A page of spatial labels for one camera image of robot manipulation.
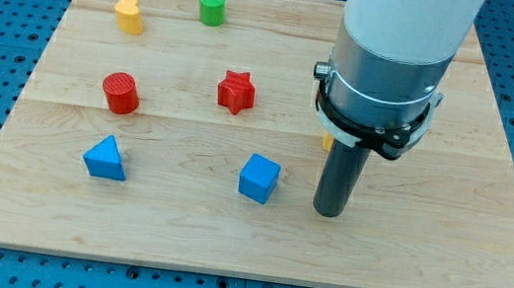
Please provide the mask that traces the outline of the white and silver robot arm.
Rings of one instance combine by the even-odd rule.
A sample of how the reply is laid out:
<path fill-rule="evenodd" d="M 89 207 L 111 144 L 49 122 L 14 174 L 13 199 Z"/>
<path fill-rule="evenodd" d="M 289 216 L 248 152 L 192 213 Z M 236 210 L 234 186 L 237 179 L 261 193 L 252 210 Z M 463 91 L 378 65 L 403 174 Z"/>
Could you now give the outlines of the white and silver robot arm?
<path fill-rule="evenodd" d="M 416 120 L 483 2 L 346 0 L 319 117 L 383 129 Z"/>

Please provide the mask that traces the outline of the yellow wooden block behind arm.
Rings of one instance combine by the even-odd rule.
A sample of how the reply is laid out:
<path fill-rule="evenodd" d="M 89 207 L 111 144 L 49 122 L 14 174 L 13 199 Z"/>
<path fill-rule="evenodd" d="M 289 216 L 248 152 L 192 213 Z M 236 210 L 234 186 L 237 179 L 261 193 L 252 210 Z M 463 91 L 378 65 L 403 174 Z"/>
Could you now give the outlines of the yellow wooden block behind arm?
<path fill-rule="evenodd" d="M 330 151 L 334 138 L 327 131 L 322 134 L 322 148 L 324 151 Z"/>

